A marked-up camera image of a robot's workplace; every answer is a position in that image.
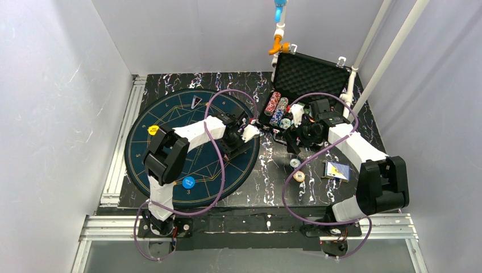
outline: case lid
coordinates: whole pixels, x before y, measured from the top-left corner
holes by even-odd
[[[350,76],[350,68],[301,53],[280,53],[276,64],[273,86],[283,96],[297,98],[312,92],[323,92],[339,97]],[[312,96],[304,101],[328,98],[330,106],[337,100]]]

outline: black marble table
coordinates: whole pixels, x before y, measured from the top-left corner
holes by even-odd
[[[273,89],[270,79],[271,72],[149,75],[140,111],[142,112],[162,96],[183,88],[243,90],[254,97],[257,107],[261,111],[269,92]],[[358,99],[362,91],[362,84],[357,76],[354,100]],[[242,94],[233,93],[232,96],[245,102],[251,110],[253,109],[253,105],[248,103]],[[362,137],[379,150],[385,151],[368,103],[365,103],[360,111],[359,120],[358,132]],[[281,190],[285,179],[293,171],[289,161],[291,158],[299,158],[304,161],[315,153],[315,151],[305,150],[298,156],[288,154],[286,147],[273,141],[270,133],[262,133],[260,143],[258,163],[248,179],[233,194],[219,201],[217,206],[283,206]],[[321,179],[319,176],[322,172],[321,161],[323,160],[348,164],[352,170],[350,181],[335,182],[333,179]],[[358,172],[336,148],[307,164],[302,171],[306,175],[305,182],[298,183],[293,180],[286,192],[286,201],[290,206],[326,206],[343,201],[355,194]],[[125,176],[120,192],[119,208],[138,208],[146,199],[147,197],[139,192]]]

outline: white poker chip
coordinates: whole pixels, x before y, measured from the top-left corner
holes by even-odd
[[[300,172],[300,171],[297,171],[297,172],[294,173],[293,178],[296,181],[301,183],[301,182],[305,181],[305,174]]]
[[[293,168],[298,168],[300,164],[301,162],[296,158],[293,158],[292,160],[289,161],[289,165]]]

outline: triangle logo on mat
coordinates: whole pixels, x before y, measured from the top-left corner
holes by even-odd
[[[199,98],[198,96],[194,95],[194,97],[193,97],[193,102],[191,103],[191,109],[194,109],[201,101],[202,101],[201,98]]]

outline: white pole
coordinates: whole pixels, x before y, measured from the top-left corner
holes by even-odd
[[[398,31],[397,36],[395,36],[395,38],[393,39],[392,44],[390,45],[387,52],[385,53],[385,56],[383,56],[383,59],[381,59],[380,64],[378,65],[377,69],[373,73],[372,78],[368,82],[367,87],[363,90],[363,93],[361,94],[360,98],[356,102],[355,107],[353,107],[353,111],[356,114],[358,114],[360,109],[367,101],[368,96],[370,96],[373,89],[378,84],[378,81],[380,81],[380,78],[382,77],[383,73],[388,68],[388,65],[392,62],[398,50],[402,46],[402,43],[405,41],[405,38],[408,36],[408,33],[410,33],[410,31],[412,30],[413,26],[417,22],[418,18],[422,14],[423,10],[425,9],[429,1],[430,0],[417,0],[415,2],[415,5],[413,5],[412,10],[410,10],[410,13],[405,19],[403,25],[400,27],[400,30]],[[352,115],[349,116],[348,120],[353,121],[354,120],[353,116]]]
[[[362,62],[363,57],[365,56],[365,53],[367,53],[368,47],[372,43],[373,37],[375,36],[378,28],[380,27],[381,21],[385,17],[385,13],[387,13],[387,10],[390,7],[391,3],[392,3],[392,0],[384,0],[383,3],[381,4],[380,9],[378,10],[377,16],[373,21],[372,27],[370,28],[370,31],[368,32],[367,37],[365,38],[365,42],[361,46],[360,53],[358,53],[358,57],[356,58],[355,63],[352,66],[353,68],[355,68],[355,70],[358,70],[358,67]]]

